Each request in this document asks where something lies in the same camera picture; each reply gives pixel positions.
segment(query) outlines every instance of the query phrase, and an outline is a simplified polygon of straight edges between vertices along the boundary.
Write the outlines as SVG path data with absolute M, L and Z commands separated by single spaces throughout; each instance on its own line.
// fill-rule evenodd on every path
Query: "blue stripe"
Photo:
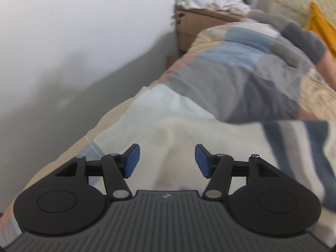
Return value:
M 246 28 L 230 27 L 224 41 L 241 43 L 270 54 L 275 38 Z
M 332 211 L 336 211 L 336 178 L 327 157 L 323 153 L 323 145 L 329 131 L 328 122 L 305 121 L 305 126 L 310 141 L 316 174 L 325 190 L 325 198 L 322 205 Z
M 292 168 L 288 162 L 279 124 L 275 121 L 262 121 L 261 124 L 263 125 L 268 143 L 272 148 L 273 155 L 277 160 L 279 169 L 295 179 Z
M 221 41 L 219 45 L 197 54 L 197 57 L 213 59 L 252 71 L 264 54 L 258 49 L 241 43 Z

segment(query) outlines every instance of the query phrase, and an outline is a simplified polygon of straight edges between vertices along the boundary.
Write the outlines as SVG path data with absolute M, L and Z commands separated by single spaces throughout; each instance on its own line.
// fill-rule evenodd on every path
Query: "wooden drawer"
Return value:
M 184 10 L 176 10 L 176 16 L 177 31 L 194 36 L 206 28 L 228 23 L 225 20 Z
M 188 49 L 190 48 L 191 44 L 194 42 L 196 39 L 196 36 L 194 35 L 189 35 L 187 33 L 177 33 L 178 39 L 179 39 L 179 50 L 182 50 L 184 52 L 187 52 Z

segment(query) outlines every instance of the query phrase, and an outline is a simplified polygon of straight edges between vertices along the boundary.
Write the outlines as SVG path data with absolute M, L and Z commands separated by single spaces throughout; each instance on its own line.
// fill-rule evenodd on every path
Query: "screw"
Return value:
M 124 190 L 124 189 L 118 189 L 118 190 L 115 190 L 112 193 L 112 195 L 113 195 L 114 198 L 124 199 L 124 198 L 127 198 L 129 196 L 129 192 L 127 190 Z
M 222 193 L 219 190 L 210 189 L 210 190 L 206 191 L 205 196 L 210 198 L 210 199 L 217 199 L 217 198 L 220 198 L 222 196 Z

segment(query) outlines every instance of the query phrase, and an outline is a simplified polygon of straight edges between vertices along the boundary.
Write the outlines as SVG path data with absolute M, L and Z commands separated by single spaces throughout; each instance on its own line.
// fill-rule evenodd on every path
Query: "ribbed black surface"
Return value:
M 88 230 L 62 238 L 24 233 L 9 252 L 327 252 L 312 235 L 273 239 L 237 225 L 220 203 L 196 192 L 139 191 L 114 203 Z

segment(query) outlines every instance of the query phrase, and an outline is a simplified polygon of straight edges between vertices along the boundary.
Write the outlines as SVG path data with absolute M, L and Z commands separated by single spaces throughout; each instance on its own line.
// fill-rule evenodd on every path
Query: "logo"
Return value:
M 162 195 L 162 197 L 163 197 L 164 199 L 169 199 L 169 198 L 171 198 L 171 194 L 166 193 L 165 195 Z

